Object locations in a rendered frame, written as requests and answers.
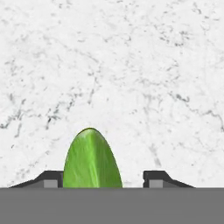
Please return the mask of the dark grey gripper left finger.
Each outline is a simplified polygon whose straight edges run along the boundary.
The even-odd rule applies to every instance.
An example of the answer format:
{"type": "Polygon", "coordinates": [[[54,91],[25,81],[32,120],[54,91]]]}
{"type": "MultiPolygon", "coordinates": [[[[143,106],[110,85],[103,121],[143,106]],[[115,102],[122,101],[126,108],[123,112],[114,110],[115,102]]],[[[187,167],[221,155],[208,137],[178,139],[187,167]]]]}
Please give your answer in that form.
{"type": "Polygon", "coordinates": [[[63,171],[43,171],[35,179],[25,181],[13,188],[62,188],[63,187],[63,171]]]}

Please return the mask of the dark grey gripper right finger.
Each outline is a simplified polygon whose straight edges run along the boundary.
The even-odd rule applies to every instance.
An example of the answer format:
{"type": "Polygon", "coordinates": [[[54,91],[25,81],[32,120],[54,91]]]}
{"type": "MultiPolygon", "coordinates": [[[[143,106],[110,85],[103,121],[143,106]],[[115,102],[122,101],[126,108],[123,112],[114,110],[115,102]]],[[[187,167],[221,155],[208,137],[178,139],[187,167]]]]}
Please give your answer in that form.
{"type": "Polygon", "coordinates": [[[192,188],[191,185],[172,179],[166,171],[144,171],[143,172],[143,187],[144,188],[174,188],[174,187],[192,188]]]}

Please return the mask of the green bell pepper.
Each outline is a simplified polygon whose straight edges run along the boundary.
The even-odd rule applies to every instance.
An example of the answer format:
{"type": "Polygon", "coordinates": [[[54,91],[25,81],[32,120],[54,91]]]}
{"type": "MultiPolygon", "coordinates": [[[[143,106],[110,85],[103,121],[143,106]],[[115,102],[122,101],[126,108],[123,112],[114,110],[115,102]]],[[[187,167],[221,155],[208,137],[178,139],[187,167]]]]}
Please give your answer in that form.
{"type": "Polygon", "coordinates": [[[97,129],[84,129],[72,141],[64,165],[63,187],[123,187],[114,154],[97,129]]]}

